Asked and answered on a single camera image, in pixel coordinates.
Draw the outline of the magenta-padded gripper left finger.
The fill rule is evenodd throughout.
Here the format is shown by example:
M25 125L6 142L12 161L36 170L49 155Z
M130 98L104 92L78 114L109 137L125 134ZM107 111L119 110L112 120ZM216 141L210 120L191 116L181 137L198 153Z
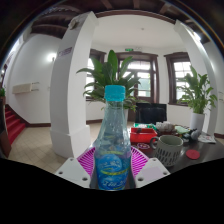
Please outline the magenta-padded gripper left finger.
M95 148L92 147L77 158L68 158L55 174L81 187L97 189L94 151Z

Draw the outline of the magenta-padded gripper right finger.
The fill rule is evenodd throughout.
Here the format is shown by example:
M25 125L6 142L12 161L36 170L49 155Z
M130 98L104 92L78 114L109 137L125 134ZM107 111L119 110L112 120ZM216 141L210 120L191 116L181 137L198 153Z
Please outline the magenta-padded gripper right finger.
M157 158L148 158L135 147L131 148L131 172L136 188L166 177L170 172Z

